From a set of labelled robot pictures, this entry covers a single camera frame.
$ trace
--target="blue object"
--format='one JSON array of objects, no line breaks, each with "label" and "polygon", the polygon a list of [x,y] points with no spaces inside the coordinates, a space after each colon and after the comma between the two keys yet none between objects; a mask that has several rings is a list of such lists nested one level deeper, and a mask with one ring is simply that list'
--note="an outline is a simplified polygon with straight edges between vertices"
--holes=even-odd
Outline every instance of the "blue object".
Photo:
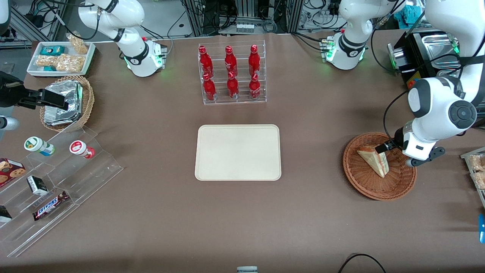
[{"label": "blue object", "polygon": [[64,46],[43,47],[40,51],[41,55],[47,56],[59,56],[62,53],[64,53]]},{"label": "blue object", "polygon": [[398,22],[400,29],[408,29],[414,25],[421,13],[420,7],[406,5],[400,12],[394,14],[394,19]]},{"label": "blue object", "polygon": [[478,240],[485,244],[485,217],[483,214],[478,215]]}]

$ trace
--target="cookie box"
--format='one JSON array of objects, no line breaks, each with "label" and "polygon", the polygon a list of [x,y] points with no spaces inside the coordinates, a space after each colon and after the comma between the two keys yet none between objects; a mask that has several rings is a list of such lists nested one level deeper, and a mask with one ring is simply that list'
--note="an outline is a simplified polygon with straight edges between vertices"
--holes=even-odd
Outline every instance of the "cookie box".
[{"label": "cookie box", "polygon": [[0,158],[0,188],[25,173],[22,163]]}]

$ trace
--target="white tray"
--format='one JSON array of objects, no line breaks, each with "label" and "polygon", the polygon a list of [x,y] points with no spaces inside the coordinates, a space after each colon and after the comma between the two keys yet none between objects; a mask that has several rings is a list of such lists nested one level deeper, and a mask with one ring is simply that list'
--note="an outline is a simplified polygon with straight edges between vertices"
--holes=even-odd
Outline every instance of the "white tray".
[{"label": "white tray", "polygon": [[44,71],[44,67],[38,67],[35,65],[35,61],[37,60],[37,56],[40,54],[43,47],[48,46],[64,46],[65,50],[64,53],[70,55],[79,55],[74,50],[70,42],[40,42],[35,49],[32,59],[29,63],[29,67],[27,67],[27,73],[35,77],[64,77],[64,76],[82,76],[88,72],[89,64],[91,63],[91,59],[93,58],[94,51],[96,46],[94,43],[91,42],[84,42],[88,47],[88,53],[85,55],[86,60],[84,61],[84,65],[82,66],[81,72],[79,73],[71,73],[65,71]]},{"label": "white tray", "polygon": [[281,177],[279,129],[273,124],[203,125],[195,177],[201,181],[275,181]]}]

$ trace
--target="brown paper tablecloth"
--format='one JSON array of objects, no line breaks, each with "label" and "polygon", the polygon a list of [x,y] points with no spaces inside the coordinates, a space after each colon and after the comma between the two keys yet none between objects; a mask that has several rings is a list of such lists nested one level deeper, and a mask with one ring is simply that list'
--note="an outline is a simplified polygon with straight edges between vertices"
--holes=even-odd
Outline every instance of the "brown paper tablecloth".
[{"label": "brown paper tablecloth", "polygon": [[[386,44],[401,33],[376,33],[385,65]],[[204,106],[198,43],[260,39],[267,44],[268,102]],[[126,168],[19,258],[1,257],[0,272],[222,273],[256,265],[261,273],[321,273],[337,272],[359,252],[393,273],[485,272],[477,232],[483,209],[459,157],[485,145],[483,132],[441,141],[447,153],[419,167],[414,189],[400,200],[370,200],[347,181],[345,145],[382,132],[384,109],[404,88],[370,52],[354,70],[341,71],[289,34],[184,39],[175,41],[165,70],[138,78],[114,43],[97,48],[87,126]],[[53,81],[28,76],[25,86]],[[27,137],[54,135],[38,110],[17,108],[13,116],[22,126],[5,134],[2,156],[22,158]],[[410,119],[402,98],[389,111],[389,130]],[[280,129],[280,180],[196,180],[201,125],[267,123]],[[380,270],[365,257],[347,267]]]}]

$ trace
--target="white container with green lid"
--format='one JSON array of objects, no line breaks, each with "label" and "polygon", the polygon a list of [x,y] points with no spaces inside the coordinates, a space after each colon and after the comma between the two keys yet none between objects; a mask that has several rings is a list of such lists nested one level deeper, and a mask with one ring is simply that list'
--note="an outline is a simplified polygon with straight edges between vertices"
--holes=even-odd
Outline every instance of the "white container with green lid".
[{"label": "white container with green lid", "polygon": [[29,152],[40,153],[49,156],[56,150],[54,145],[43,141],[40,137],[31,136],[24,143],[24,148]]}]

